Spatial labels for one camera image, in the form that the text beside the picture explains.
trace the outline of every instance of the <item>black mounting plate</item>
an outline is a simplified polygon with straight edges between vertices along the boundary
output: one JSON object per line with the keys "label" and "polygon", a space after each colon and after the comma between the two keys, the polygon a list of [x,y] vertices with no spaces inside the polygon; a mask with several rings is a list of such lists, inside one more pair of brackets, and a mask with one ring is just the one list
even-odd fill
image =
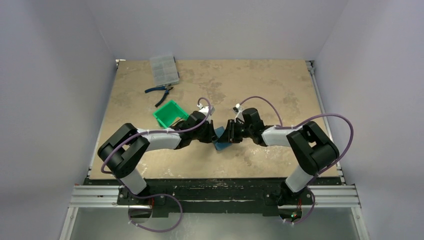
{"label": "black mounting plate", "polygon": [[[146,179],[148,195],[169,194],[176,197],[185,213],[262,214],[279,216],[277,206],[281,182],[285,178],[192,178]],[[305,189],[286,205],[296,206],[301,198],[303,205],[312,199]],[[136,199],[126,188],[119,189],[118,205],[149,205],[148,199]],[[169,197],[155,197],[152,217],[164,218],[180,211]]]}

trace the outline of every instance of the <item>cable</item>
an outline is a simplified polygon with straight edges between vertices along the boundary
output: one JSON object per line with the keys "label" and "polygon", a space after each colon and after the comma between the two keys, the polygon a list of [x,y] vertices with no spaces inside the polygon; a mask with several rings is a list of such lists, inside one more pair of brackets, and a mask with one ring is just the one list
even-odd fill
{"label": "cable", "polygon": [[271,106],[271,108],[274,110],[274,112],[275,112],[275,114],[277,115],[277,117],[278,117],[278,121],[279,121],[279,126],[280,127],[282,127],[283,126],[283,120],[281,120],[281,117],[280,117],[280,114],[278,113],[278,111],[277,111],[277,109],[276,109],[276,107],[270,102],[270,101],[268,101],[268,100],[266,100],[265,98],[263,98],[263,97],[261,97],[261,96],[250,96],[250,97],[248,97],[248,98],[246,98],[246,99],[244,99],[243,101],[241,101],[240,102],[240,106],[242,105],[242,104],[244,104],[247,100],[249,100],[249,99],[262,99],[262,100],[264,100],[265,102],[267,102],[270,106]]}
{"label": "cable", "polygon": [[149,196],[137,196],[137,195],[131,194],[131,197],[135,198],[135,199],[148,199],[148,198],[154,198],[154,197],[159,197],[159,196],[165,196],[165,197],[171,198],[178,204],[180,215],[179,215],[178,220],[176,221],[176,223],[173,226],[166,228],[166,229],[157,230],[157,229],[152,229],[152,228],[140,225],[140,224],[136,223],[134,220],[131,219],[130,211],[128,210],[129,222],[132,223],[136,227],[139,227],[139,228],[142,228],[144,230],[154,232],[154,233],[165,233],[165,232],[169,232],[169,231],[173,230],[174,228],[176,228],[180,224],[181,220],[183,219],[183,206],[181,206],[181,203],[180,203],[180,201],[178,201],[177,198],[175,198],[174,196],[172,196],[170,194],[166,194],[166,193],[153,194],[153,195],[149,195]]}
{"label": "cable", "polygon": [[[212,106],[211,106],[211,102],[209,102],[209,100],[207,99],[207,98],[205,98],[205,97],[200,97],[198,100],[197,100],[197,104],[199,104],[200,103],[200,100],[205,100],[206,102],[207,102],[207,105],[209,106],[209,108],[208,108],[208,112],[207,112],[207,114],[206,114],[206,116],[205,116],[205,118],[199,123],[199,124],[197,124],[196,126],[194,126],[194,127],[191,127],[191,128],[188,128],[188,129],[184,129],[184,130],[177,130],[177,131],[167,131],[167,130],[152,130],[152,131],[144,131],[144,132],[140,132],[140,133],[137,133],[137,134],[134,134],[134,135],[132,135],[132,136],[130,136],[129,138],[127,138],[127,139],[125,139],[121,144],[119,144],[110,154],[109,154],[109,156],[107,156],[107,158],[104,160],[104,162],[103,162],[103,164],[101,165],[101,168],[100,168],[100,170],[101,170],[101,172],[102,173],[104,173],[104,174],[112,174],[112,172],[111,171],[105,171],[105,166],[108,164],[108,162],[110,161],[110,159],[111,159],[111,157],[120,149],[120,148],[122,148],[125,144],[127,144],[127,143],[129,143],[132,139],[134,139],[134,138],[137,138],[137,137],[139,137],[139,136],[142,136],[142,135],[146,135],[146,134],[156,134],[156,133],[169,133],[169,134],[181,134],[181,133],[185,133],[185,132],[189,132],[189,131],[192,131],[192,130],[194,130],[194,129],[196,129],[196,128],[198,128],[198,127],[200,127],[207,119],[208,119],[208,117],[211,115],[211,108],[212,108]],[[125,184],[119,179],[119,178],[117,178],[116,180],[118,180],[118,182],[121,184],[121,185],[123,185],[123,186],[125,186]],[[154,233],[165,233],[165,232],[168,232],[168,231],[171,231],[171,230],[173,230],[174,228],[176,228],[179,224],[180,224],[180,222],[181,222],[181,220],[183,219],[183,206],[181,206],[181,203],[180,203],[180,201],[178,201],[178,199],[177,198],[175,198],[174,196],[172,196],[172,195],[169,195],[169,194],[166,194],[166,193],[159,193],[159,194],[153,194],[153,195],[149,195],[149,196],[137,196],[137,195],[135,195],[135,194],[133,194],[131,191],[130,191],[130,189],[128,189],[127,187],[125,187],[126,188],[126,190],[128,191],[128,193],[130,193],[131,194],[131,197],[133,197],[133,198],[135,198],[135,199],[149,199],[149,198],[154,198],[154,197],[158,197],[158,196],[165,196],[165,197],[168,197],[168,198],[171,198],[171,199],[173,199],[177,204],[178,204],[178,206],[179,206],[179,212],[180,212],[180,216],[179,216],[179,218],[178,218],[178,221],[173,225],[173,226],[171,226],[171,227],[169,227],[169,228],[167,228],[167,229],[162,229],[162,230],[157,230],[157,229],[152,229],[152,228],[148,228],[148,227],[145,227],[145,226],[142,226],[142,225],[140,225],[140,224],[138,224],[138,223],[136,223],[135,221],[133,221],[132,219],[131,219],[131,216],[130,216],[130,213],[128,212],[128,218],[129,218],[129,222],[130,223],[132,223],[133,225],[135,225],[136,227],[139,227],[139,228],[142,228],[142,229],[144,229],[144,230],[147,230],[147,231],[150,231],[150,232],[154,232]]]}
{"label": "cable", "polygon": [[174,122],[171,126],[176,126],[177,124],[181,123],[182,121],[184,121],[184,119],[180,118],[178,121]]}
{"label": "cable", "polygon": [[312,206],[310,207],[310,210],[306,213],[305,216],[303,216],[303,210],[302,210],[302,217],[298,221],[293,221],[292,224],[300,224],[301,222],[305,221],[311,215],[312,211],[314,210],[315,195],[308,186],[306,188],[310,191],[310,196],[312,198]]}
{"label": "cable", "polygon": [[300,211],[302,211],[302,198],[301,198],[301,197],[299,197],[299,202],[297,203],[296,210],[297,210],[298,208],[300,209]]}

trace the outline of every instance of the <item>metal frame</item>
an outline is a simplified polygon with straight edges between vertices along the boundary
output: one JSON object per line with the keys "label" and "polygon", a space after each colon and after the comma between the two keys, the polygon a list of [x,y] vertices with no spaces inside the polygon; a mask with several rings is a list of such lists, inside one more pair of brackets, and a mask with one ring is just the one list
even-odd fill
{"label": "metal frame", "polygon": [[[117,59],[116,60],[117,66],[119,65],[119,61],[124,61],[124,60]],[[315,68],[313,67],[313,63],[311,61],[306,61],[306,66],[310,73],[313,87],[316,92],[319,108],[322,113],[325,113],[323,102],[321,100],[320,91],[318,89],[317,81],[315,79],[315,72],[314,72]],[[324,117],[323,119],[324,119],[324,124],[327,130],[328,136],[333,141],[333,136],[331,134],[329,122],[326,117]],[[96,154],[98,141],[99,139],[97,138],[94,154]],[[94,154],[92,156],[90,167],[88,169],[88,176],[90,176],[90,172],[92,169]],[[358,197],[358,192],[356,190],[356,187],[354,185],[346,185],[342,167],[340,166],[339,163],[337,163],[336,168],[343,185],[310,186],[310,189],[315,195],[315,201],[316,201],[315,207],[316,208],[351,208],[355,227],[358,232],[359,238],[361,240],[369,240],[370,238],[369,238],[369,234],[367,232],[367,229],[362,217],[361,203]],[[65,222],[63,224],[60,240],[69,240],[71,238],[72,230],[74,227],[75,219],[76,219],[79,208],[128,208],[128,207],[137,208],[137,209],[150,208],[147,205],[130,205],[130,206],[117,205],[116,201],[118,199],[118,193],[119,193],[119,186],[110,186],[110,185],[75,186],[72,191],[72,197],[69,203],[69,208],[66,214]],[[291,209],[295,207],[296,206],[294,205],[283,205],[283,206],[280,206],[279,209]]]}
{"label": "metal frame", "polygon": [[[355,186],[313,185],[309,187],[315,195],[316,208],[359,208],[360,202]],[[117,205],[119,186],[75,186],[69,203],[70,208],[137,208],[147,205]],[[296,205],[283,205],[279,209],[292,209]]]}

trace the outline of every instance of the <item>blue pliers handle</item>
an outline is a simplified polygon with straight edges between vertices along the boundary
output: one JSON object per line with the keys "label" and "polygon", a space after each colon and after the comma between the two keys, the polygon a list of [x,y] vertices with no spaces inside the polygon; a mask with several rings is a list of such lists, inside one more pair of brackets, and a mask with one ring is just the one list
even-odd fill
{"label": "blue pliers handle", "polygon": [[170,84],[167,86],[157,86],[157,87],[152,87],[149,89],[144,90],[144,93],[150,93],[152,91],[163,91],[165,90],[165,93],[163,94],[162,98],[159,100],[159,102],[157,102],[154,106],[157,108],[159,107],[167,98],[168,94],[170,94],[170,90],[173,89],[174,87],[171,86]]}

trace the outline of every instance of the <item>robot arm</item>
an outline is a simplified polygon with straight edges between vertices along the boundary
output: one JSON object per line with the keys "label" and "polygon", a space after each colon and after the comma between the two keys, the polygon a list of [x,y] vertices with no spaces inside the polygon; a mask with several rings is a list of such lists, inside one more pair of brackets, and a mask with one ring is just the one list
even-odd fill
{"label": "robot arm", "polygon": [[314,121],[299,129],[287,129],[264,125],[255,108],[242,110],[236,105],[234,111],[236,119],[228,120],[219,143],[240,143],[243,138],[251,138],[255,144],[264,147],[291,147],[296,156],[299,166],[281,183],[278,205],[298,196],[319,171],[340,155],[336,145]]}
{"label": "robot arm", "polygon": [[[214,122],[210,117],[196,129],[175,133],[175,131],[188,130],[198,125],[205,119],[209,112],[209,107],[199,105],[200,110],[194,111],[187,120],[178,122],[175,126],[164,129],[160,132],[138,136],[128,143],[125,150],[121,147],[107,162],[107,167],[113,175],[121,180],[125,186],[135,195],[143,195],[143,191],[148,192],[149,188],[142,175],[136,169],[137,164],[143,154],[148,151],[158,149],[181,149],[188,146],[192,140],[198,140],[202,143],[212,143],[218,139],[214,130]],[[148,130],[136,128],[131,123],[122,125],[97,151],[97,155],[105,161],[112,151],[129,137],[148,132]]]}
{"label": "robot arm", "polygon": [[[187,120],[178,122],[160,133],[148,133],[134,138],[125,150],[119,149],[107,167],[113,175],[120,179],[129,190],[136,195],[148,194],[149,187],[136,166],[143,154],[147,151],[158,149],[181,149],[188,146],[192,140],[202,143],[240,143],[243,138],[251,138],[257,145],[291,147],[299,166],[281,183],[280,193],[276,198],[277,205],[283,205],[290,199],[298,196],[318,174],[319,171],[333,163],[339,157],[339,150],[327,137],[324,131],[313,121],[304,124],[299,129],[286,129],[275,125],[264,125],[258,111],[248,108],[237,113],[236,119],[227,122],[226,129],[218,138],[215,134],[214,124],[207,119],[201,126],[188,130],[198,125],[206,117],[208,107],[199,106],[199,111],[194,111]],[[137,129],[131,123],[124,124],[118,129],[98,150],[98,156],[105,161],[111,152],[124,140],[137,133],[146,132]]]}

